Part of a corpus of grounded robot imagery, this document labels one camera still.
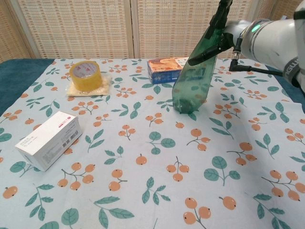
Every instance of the yellow tape roll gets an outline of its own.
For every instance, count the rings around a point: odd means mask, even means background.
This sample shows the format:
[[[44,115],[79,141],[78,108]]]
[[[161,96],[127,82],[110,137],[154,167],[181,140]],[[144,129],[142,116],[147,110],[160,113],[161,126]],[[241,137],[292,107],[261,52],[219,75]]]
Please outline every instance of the yellow tape roll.
[[[95,61],[81,61],[70,68],[70,76],[77,90],[90,92],[102,84],[100,67]]]

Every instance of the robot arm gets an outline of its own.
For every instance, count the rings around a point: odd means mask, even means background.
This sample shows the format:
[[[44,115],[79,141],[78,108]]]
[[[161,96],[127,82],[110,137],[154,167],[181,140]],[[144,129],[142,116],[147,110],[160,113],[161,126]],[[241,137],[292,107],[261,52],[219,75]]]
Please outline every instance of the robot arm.
[[[228,22],[221,42],[189,60],[196,65],[230,47],[234,47],[231,71],[255,71],[283,76],[305,92],[305,0],[296,9],[294,19],[259,19]],[[239,55],[272,66],[281,72],[238,64]]]

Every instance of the packing tape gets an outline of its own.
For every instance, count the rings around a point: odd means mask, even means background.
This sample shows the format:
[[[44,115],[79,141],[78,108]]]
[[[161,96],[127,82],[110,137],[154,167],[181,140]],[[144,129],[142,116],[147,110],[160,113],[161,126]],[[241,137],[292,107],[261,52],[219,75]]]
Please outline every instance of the packing tape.
[[[77,90],[90,92],[102,84],[100,67],[95,61],[81,61],[70,68],[70,76]]]

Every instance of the white box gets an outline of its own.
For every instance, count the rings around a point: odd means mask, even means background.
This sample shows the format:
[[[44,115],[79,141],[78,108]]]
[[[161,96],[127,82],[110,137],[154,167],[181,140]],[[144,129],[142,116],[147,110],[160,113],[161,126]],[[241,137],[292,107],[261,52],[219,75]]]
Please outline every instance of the white box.
[[[59,111],[15,147],[28,163],[46,171],[80,135],[78,117]]]

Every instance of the table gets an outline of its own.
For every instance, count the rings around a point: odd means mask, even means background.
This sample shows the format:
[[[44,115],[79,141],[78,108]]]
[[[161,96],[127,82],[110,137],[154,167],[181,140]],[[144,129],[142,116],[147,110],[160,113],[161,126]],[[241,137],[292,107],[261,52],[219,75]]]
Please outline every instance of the table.
[[[218,60],[206,103],[187,115],[141,59],[92,59],[111,94],[66,97],[82,60],[56,59],[0,119],[0,227],[304,227],[305,115],[273,76]],[[14,145],[59,110],[83,134],[41,172]]]

